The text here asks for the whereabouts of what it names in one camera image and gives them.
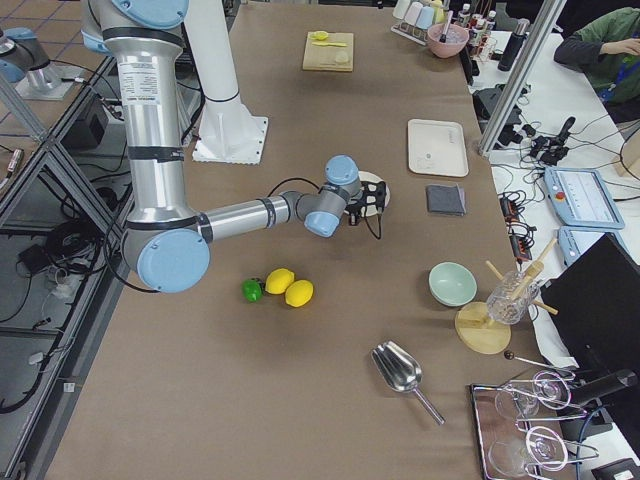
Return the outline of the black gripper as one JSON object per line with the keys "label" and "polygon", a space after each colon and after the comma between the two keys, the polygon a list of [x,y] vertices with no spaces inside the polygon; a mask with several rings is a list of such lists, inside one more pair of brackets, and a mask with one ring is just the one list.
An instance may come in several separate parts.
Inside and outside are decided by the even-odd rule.
{"label": "black gripper", "polygon": [[381,215],[387,204],[387,185],[384,181],[362,181],[360,194],[348,203],[348,221],[358,224],[368,217]]}

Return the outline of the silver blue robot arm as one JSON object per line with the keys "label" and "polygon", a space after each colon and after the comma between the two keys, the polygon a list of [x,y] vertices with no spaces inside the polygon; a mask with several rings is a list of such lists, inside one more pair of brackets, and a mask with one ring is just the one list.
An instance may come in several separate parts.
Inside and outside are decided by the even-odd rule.
{"label": "silver blue robot arm", "polygon": [[198,283],[213,241],[294,219],[329,237],[343,215],[383,208],[385,184],[369,182],[346,155],[327,162],[315,193],[287,191],[207,212],[189,206],[175,74],[182,51],[192,54],[204,102],[197,160],[256,164],[268,127],[241,101],[221,2],[86,1],[82,35],[88,49],[117,63],[134,194],[121,251],[152,291]]}

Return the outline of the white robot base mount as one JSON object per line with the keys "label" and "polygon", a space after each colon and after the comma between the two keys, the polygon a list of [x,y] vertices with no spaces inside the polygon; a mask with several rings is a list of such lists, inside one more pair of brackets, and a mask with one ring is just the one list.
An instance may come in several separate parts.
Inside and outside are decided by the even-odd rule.
{"label": "white robot base mount", "polygon": [[193,158],[259,164],[268,119],[252,115],[241,100],[223,3],[191,1],[185,27],[205,100]]}

